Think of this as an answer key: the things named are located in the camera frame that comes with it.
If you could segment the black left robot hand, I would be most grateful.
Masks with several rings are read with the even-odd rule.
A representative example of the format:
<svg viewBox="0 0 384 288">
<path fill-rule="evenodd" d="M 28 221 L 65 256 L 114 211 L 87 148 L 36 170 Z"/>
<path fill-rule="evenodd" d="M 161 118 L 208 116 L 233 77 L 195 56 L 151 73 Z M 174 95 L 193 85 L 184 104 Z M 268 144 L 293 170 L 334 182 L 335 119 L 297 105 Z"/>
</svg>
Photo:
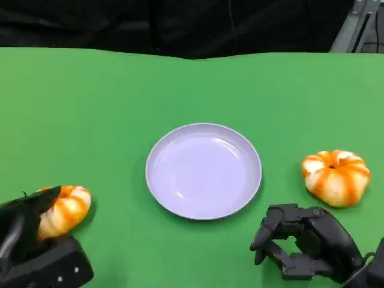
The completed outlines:
<svg viewBox="0 0 384 288">
<path fill-rule="evenodd" d="M 40 215 L 52 207 L 61 186 L 46 188 L 1 204 L 1 272 L 22 264 L 41 250 Z"/>
</svg>

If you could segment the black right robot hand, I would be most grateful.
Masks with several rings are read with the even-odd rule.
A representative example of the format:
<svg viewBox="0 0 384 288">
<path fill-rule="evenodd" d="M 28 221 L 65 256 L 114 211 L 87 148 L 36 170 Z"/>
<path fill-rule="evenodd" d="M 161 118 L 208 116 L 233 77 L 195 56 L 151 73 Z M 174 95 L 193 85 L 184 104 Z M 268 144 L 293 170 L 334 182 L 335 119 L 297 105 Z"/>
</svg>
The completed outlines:
<svg viewBox="0 0 384 288">
<path fill-rule="evenodd" d="M 268 207 L 250 250 L 255 265 L 268 257 L 285 280 L 321 275 L 341 284 L 364 265 L 353 238 L 330 212 L 295 203 Z"/>
</svg>

